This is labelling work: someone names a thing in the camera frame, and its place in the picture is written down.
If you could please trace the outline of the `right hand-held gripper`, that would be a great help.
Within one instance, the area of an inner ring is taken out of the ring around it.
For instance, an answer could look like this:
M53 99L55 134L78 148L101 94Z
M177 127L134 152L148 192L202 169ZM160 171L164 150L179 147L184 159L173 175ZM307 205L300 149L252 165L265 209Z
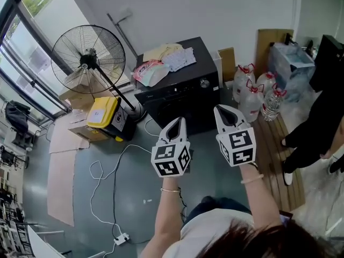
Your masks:
M214 107L220 151L231 167L255 161L256 140L254 129L242 112L232 106L218 104Z

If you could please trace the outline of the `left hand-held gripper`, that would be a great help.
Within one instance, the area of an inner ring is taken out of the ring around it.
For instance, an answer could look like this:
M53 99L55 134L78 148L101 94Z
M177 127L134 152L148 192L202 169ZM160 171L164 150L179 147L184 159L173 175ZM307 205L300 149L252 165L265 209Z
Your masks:
M178 177L185 173L191 161L185 118L172 120L161 131L150 161L159 177Z

